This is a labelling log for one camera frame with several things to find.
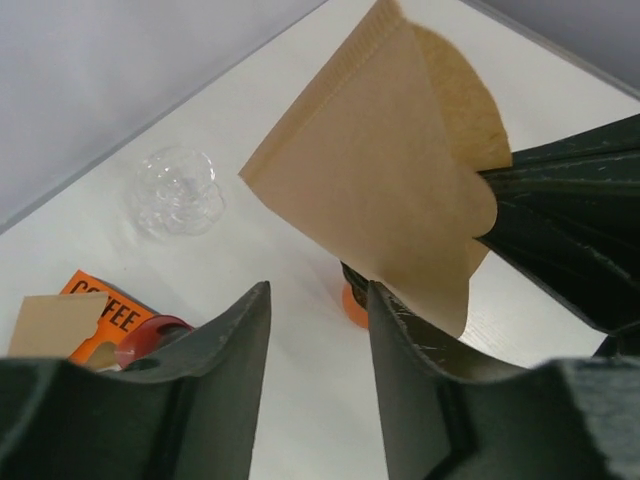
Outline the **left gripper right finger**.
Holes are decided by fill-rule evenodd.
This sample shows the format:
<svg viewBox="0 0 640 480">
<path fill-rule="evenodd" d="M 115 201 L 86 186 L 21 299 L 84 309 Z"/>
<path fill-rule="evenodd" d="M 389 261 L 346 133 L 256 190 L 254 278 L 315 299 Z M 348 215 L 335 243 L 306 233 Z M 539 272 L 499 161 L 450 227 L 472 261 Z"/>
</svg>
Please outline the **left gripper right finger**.
<svg viewBox="0 0 640 480">
<path fill-rule="evenodd" d="M 487 356 L 371 283 L 368 316 L 393 479 L 635 479 L 639 362 L 522 369 Z"/>
</svg>

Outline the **clear glass dripper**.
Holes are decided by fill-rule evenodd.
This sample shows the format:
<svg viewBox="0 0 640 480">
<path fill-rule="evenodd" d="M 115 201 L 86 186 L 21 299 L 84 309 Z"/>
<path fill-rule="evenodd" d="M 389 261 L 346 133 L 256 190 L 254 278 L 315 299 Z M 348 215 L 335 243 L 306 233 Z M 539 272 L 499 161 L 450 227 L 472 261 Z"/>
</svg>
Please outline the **clear glass dripper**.
<svg viewBox="0 0 640 480">
<path fill-rule="evenodd" d="M 143 159 L 129 190 L 137 227 L 156 237 L 197 236 L 224 214 L 226 202 L 211 159 L 185 146 L 160 149 Z"/>
</svg>

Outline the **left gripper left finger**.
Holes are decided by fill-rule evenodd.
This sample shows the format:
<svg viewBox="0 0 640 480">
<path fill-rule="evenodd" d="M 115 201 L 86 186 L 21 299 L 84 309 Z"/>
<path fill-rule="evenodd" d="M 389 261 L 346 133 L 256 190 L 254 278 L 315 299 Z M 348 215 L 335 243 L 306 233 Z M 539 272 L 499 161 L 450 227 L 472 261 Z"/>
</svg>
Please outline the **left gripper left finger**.
<svg viewBox="0 0 640 480">
<path fill-rule="evenodd" d="M 5 479 L 245 479 L 271 326 L 261 281 L 217 318 L 127 368 L 1 363 Z"/>
</svg>

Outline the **orange glass carafe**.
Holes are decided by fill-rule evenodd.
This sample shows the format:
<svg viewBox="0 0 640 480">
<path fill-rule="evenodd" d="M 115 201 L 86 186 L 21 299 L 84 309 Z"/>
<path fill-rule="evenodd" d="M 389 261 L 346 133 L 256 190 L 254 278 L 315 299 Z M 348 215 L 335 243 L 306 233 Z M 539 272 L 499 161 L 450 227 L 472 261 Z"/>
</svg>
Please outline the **orange glass carafe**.
<svg viewBox="0 0 640 480">
<path fill-rule="evenodd" d="M 368 314 L 357 301 L 350 284 L 345 283 L 342 288 L 341 301 L 347 318 L 356 326 L 367 329 L 369 326 Z"/>
</svg>

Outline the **brown paper coffee filter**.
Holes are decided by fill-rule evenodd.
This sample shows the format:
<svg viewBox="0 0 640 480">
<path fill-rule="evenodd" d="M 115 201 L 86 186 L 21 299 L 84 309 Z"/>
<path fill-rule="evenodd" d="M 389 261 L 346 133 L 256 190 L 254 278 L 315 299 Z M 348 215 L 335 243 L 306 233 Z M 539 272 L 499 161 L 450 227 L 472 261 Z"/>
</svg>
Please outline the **brown paper coffee filter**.
<svg viewBox="0 0 640 480">
<path fill-rule="evenodd" d="M 489 90 L 460 51 L 378 1 L 241 169 L 283 220 L 447 334 L 466 326 L 481 177 L 512 162 Z"/>
</svg>

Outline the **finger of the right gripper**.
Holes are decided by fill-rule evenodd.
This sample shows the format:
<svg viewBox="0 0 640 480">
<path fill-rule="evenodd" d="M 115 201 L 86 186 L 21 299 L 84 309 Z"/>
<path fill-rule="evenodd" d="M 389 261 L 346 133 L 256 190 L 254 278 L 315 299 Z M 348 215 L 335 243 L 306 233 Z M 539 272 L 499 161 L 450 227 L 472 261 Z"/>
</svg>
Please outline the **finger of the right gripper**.
<svg viewBox="0 0 640 480">
<path fill-rule="evenodd" d="M 639 326 L 639 118 L 481 173 L 498 205 L 481 242 L 592 328 Z"/>
</svg>

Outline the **orange coffee filter box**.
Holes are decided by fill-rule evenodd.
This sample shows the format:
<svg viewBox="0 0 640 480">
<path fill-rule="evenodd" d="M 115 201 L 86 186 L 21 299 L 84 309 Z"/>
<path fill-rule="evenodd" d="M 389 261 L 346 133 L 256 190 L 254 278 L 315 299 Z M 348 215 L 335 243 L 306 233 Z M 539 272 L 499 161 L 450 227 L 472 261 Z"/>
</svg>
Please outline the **orange coffee filter box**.
<svg viewBox="0 0 640 480">
<path fill-rule="evenodd" d="M 61 294 L 105 292 L 107 301 L 95 332 L 71 354 L 70 360 L 95 370 L 117 365 L 116 346 L 144 321 L 157 314 L 155 310 L 113 284 L 77 270 L 61 290 Z"/>
</svg>

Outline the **dark green dripper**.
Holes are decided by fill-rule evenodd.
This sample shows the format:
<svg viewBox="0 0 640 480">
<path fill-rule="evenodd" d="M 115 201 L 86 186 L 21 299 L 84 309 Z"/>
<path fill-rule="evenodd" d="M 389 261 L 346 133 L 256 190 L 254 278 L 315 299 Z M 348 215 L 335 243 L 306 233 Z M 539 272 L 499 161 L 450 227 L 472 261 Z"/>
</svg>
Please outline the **dark green dripper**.
<svg viewBox="0 0 640 480">
<path fill-rule="evenodd" d="M 367 309 L 369 281 L 345 263 L 341 263 L 341 268 L 355 302 L 361 308 Z"/>
</svg>

